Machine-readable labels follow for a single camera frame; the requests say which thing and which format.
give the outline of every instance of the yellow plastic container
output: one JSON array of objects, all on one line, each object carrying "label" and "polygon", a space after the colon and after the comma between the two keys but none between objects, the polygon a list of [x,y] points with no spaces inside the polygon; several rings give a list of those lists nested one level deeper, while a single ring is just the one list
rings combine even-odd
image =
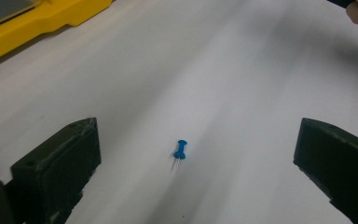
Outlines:
[{"label": "yellow plastic container", "polygon": [[111,4],[112,0],[42,0],[35,8],[0,24],[0,56],[66,24],[78,26]]}]

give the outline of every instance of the blue push pin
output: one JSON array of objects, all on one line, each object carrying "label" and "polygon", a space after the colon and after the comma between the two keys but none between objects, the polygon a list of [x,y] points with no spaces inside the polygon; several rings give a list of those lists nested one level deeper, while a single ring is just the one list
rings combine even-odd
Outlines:
[{"label": "blue push pin", "polygon": [[179,167],[179,161],[184,160],[186,158],[185,155],[185,145],[187,145],[187,141],[185,140],[179,140],[179,148],[175,153],[173,153],[173,156],[176,158],[176,167]]}]

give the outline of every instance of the yellow case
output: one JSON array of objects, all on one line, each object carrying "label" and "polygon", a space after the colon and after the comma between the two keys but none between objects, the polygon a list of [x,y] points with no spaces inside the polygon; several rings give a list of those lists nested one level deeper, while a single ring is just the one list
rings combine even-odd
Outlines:
[{"label": "yellow case", "polygon": [[66,24],[78,26],[111,4],[112,0],[43,0],[35,8],[0,24],[0,56]]}]

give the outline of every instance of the push pin needle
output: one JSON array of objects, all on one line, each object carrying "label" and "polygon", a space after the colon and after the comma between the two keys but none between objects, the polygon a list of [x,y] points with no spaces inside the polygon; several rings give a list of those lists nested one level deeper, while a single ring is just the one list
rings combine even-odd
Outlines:
[{"label": "push pin needle", "polygon": [[187,141],[185,140],[179,140],[179,148],[175,153],[173,153],[173,156],[176,158],[176,167],[179,168],[179,162],[180,160],[184,160],[186,158],[185,155],[185,145],[187,145]]}]

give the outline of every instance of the white surface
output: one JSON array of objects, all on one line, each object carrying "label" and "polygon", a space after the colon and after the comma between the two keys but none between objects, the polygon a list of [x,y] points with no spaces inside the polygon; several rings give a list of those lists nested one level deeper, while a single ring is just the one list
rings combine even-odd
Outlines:
[{"label": "white surface", "polygon": [[349,224],[292,160],[304,117],[358,136],[358,27],[325,1],[117,0],[0,63],[0,179],[86,117],[103,164],[69,224]]}]

